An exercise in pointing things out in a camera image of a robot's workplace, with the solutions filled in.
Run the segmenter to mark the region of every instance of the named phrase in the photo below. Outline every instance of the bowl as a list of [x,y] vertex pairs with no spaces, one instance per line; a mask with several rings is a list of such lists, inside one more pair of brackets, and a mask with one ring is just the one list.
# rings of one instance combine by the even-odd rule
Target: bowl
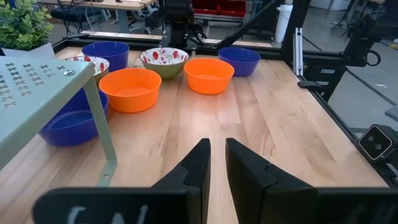
[[109,71],[127,67],[129,46],[121,42],[98,42],[89,44],[81,50],[84,56],[101,57],[109,61]]
[[218,94],[224,92],[234,74],[234,68],[219,59],[198,58],[184,66],[188,86],[198,93]]
[[218,51],[218,56],[234,67],[236,77],[248,77],[253,74],[261,59],[257,52],[241,47],[225,47]]
[[180,49],[158,47],[144,51],[139,58],[146,69],[158,73],[163,79],[168,79],[180,74],[189,55]]
[[[105,114],[108,99],[99,91]],[[39,135],[54,146],[77,146],[98,135],[93,115],[83,89],[79,90],[68,103],[48,122]]]
[[109,61],[100,57],[79,56],[66,58],[64,60],[93,62],[95,69],[94,78],[97,85],[100,80],[109,72]]
[[156,72],[143,68],[126,68],[109,73],[99,81],[100,90],[118,112],[135,113],[154,106],[162,79]]

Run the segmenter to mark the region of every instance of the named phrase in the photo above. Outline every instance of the orange bowl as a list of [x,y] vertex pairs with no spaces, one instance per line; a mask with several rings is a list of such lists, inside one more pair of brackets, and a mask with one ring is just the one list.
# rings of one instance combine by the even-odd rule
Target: orange bowl
[[154,106],[159,95],[161,77],[151,70],[126,68],[109,73],[99,82],[113,109],[135,113]]
[[234,75],[234,68],[219,59],[198,58],[184,66],[188,86],[198,93],[218,94],[224,92]]

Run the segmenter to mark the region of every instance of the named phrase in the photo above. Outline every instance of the blue bowl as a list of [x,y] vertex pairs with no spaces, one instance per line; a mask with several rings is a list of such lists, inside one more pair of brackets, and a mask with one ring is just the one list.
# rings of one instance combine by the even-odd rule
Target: blue bowl
[[109,72],[124,69],[129,60],[129,46],[121,42],[98,42],[81,50],[85,56],[101,57],[109,61]]
[[[99,91],[105,115],[108,98]],[[39,135],[54,146],[77,146],[98,135],[90,106],[83,89],[79,90],[68,103],[47,123]]]
[[218,56],[234,67],[236,77],[248,77],[253,74],[261,59],[256,52],[241,47],[225,47],[218,51]]

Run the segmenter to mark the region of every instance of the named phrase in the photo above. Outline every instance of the bowl rim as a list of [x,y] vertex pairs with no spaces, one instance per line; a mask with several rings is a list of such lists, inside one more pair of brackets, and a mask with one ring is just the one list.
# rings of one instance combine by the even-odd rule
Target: bowl rim
[[[219,78],[219,77],[214,77],[214,78],[202,78],[200,75],[198,76],[198,75],[193,75],[192,73],[190,73],[190,72],[187,72],[186,70],[185,70],[185,67],[190,63],[190,62],[192,62],[192,61],[195,61],[195,60],[203,60],[203,59],[206,59],[206,60],[208,60],[208,59],[210,59],[210,60],[216,60],[216,61],[218,61],[218,62],[223,62],[223,63],[225,63],[225,64],[227,64],[228,66],[230,66],[231,68],[232,68],[232,74],[230,75],[230,76],[228,76],[228,77],[224,77],[224,78]],[[235,68],[232,66],[232,65],[230,65],[228,62],[225,62],[225,61],[223,61],[223,60],[220,60],[220,59],[217,59],[217,58],[207,58],[207,57],[201,57],[201,58],[195,58],[195,59],[192,59],[192,60],[190,60],[189,62],[187,62],[185,65],[184,65],[184,72],[187,74],[187,75],[190,75],[190,76],[192,76],[192,77],[195,77],[195,78],[200,78],[200,79],[203,79],[203,80],[224,80],[224,79],[227,79],[227,78],[231,78],[233,75],[234,75],[234,73],[235,73]]]
[[[226,57],[220,55],[220,51],[222,51],[222,50],[224,50],[224,49],[244,49],[244,50],[250,51],[250,52],[252,52],[252,53],[255,53],[255,54],[259,57],[259,60],[252,61],[252,62],[242,62],[242,61],[237,61],[237,60],[231,60],[231,59],[229,59],[229,58],[226,58]],[[258,61],[261,60],[261,55],[260,55],[259,53],[255,52],[255,51],[253,51],[253,50],[245,49],[244,47],[224,47],[224,48],[222,48],[222,49],[219,49],[218,52],[217,52],[217,54],[218,54],[219,57],[223,57],[223,58],[225,58],[225,59],[227,59],[227,60],[229,60],[229,61],[231,61],[231,62],[238,62],[238,63],[254,63],[254,62],[258,62]]]
[[108,62],[108,66],[102,71],[102,72],[98,72],[98,73],[94,73],[94,76],[97,76],[97,75],[101,75],[103,72],[106,72],[108,69],[109,69],[109,67],[111,66],[111,63],[108,61],[108,60],[106,60],[105,58],[103,58],[103,57],[97,57],[97,56],[74,56],[74,57],[67,57],[67,58],[64,58],[64,59],[62,59],[62,60],[67,60],[67,59],[70,59],[70,58],[85,58],[85,57],[91,57],[91,58],[100,58],[100,59],[102,59],[102,60],[105,60],[105,61],[107,61]]
[[[108,107],[108,103],[109,103],[108,96],[101,90],[98,90],[98,94],[103,94],[105,96],[106,102],[105,102],[105,106],[103,106],[103,110],[105,110]],[[64,127],[64,128],[42,128],[41,131],[59,131],[59,130],[64,130],[64,129],[67,129],[67,128],[72,128],[72,127],[75,127],[75,126],[78,126],[78,125],[82,125],[82,124],[87,123],[87,122],[89,122],[91,120],[94,120],[94,117],[92,117],[91,119],[88,119],[86,121],[80,122],[78,124],[74,124],[74,125],[67,126],[67,127]]]
[[[125,44],[125,43],[123,43],[123,42],[119,42],[119,41],[101,41],[101,42],[95,42],[95,43],[91,43],[91,44],[88,44],[88,45],[84,46],[84,47],[81,49],[81,52],[82,52],[83,55],[85,55],[85,56],[99,57],[99,56],[95,56],[95,55],[91,55],[91,54],[86,54],[86,53],[83,52],[83,50],[84,50],[85,48],[87,49],[89,46],[94,46],[94,45],[96,45],[96,44],[102,44],[102,43],[117,43],[117,44],[122,44],[122,45],[127,46],[127,52],[130,51],[130,46],[128,46],[128,44]],[[124,54],[124,53],[126,53],[126,52],[121,52],[121,53],[114,54],[114,55],[107,55],[106,57],[115,57],[115,56],[118,56],[118,55],[121,55],[121,54]]]
[[147,63],[147,64],[149,64],[149,65],[158,65],[158,64],[154,64],[154,63],[145,62],[145,61],[141,58],[141,55],[142,55],[143,53],[145,53],[145,52],[148,51],[148,50],[154,50],[154,49],[175,49],[175,50],[182,51],[182,52],[184,52],[185,54],[188,55],[188,58],[187,58],[186,60],[184,60],[184,61],[182,61],[182,62],[179,62],[179,63],[170,64],[170,65],[180,65],[181,63],[186,63],[187,61],[189,61],[189,58],[190,58],[190,57],[189,57],[189,54],[188,54],[186,51],[181,50],[181,49],[178,49],[178,48],[175,48],[175,47],[154,47],[154,48],[147,49],[147,50],[141,52],[141,54],[139,54],[139,60],[140,60],[142,63]]
[[[159,84],[158,84],[154,89],[152,89],[152,90],[150,90],[150,91],[148,91],[148,92],[146,92],[146,93],[138,93],[138,94],[129,95],[129,96],[119,96],[119,95],[115,95],[115,94],[110,94],[110,93],[108,93],[107,91],[102,90],[102,88],[101,88],[101,82],[105,82],[104,80],[106,80],[106,77],[112,75],[112,73],[117,73],[118,71],[121,71],[121,70],[145,70],[145,71],[150,71],[150,73],[154,73],[154,74],[157,75],[157,78],[160,80],[160,82],[159,82]],[[146,68],[124,68],[124,69],[120,69],[120,70],[117,70],[117,71],[109,72],[104,78],[102,78],[102,79],[99,81],[99,83],[98,83],[98,88],[100,88],[100,90],[101,90],[103,93],[105,93],[105,95],[109,95],[109,96],[113,96],[113,97],[118,97],[118,98],[130,98],[130,97],[135,97],[135,96],[144,96],[144,95],[147,95],[147,94],[149,94],[149,93],[152,93],[153,91],[158,90],[158,89],[160,88],[161,84],[162,84],[162,77],[161,77],[157,72],[154,72],[154,71],[149,70],[149,69],[146,69]]]

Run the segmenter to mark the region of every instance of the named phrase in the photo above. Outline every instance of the green leaves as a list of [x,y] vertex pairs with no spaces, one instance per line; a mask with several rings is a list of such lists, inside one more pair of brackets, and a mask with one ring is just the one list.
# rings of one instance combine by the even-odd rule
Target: green leaves
[[11,8],[0,0],[0,46],[32,50],[46,44],[53,25],[46,21],[51,18],[46,8],[34,10],[32,0],[17,0]]

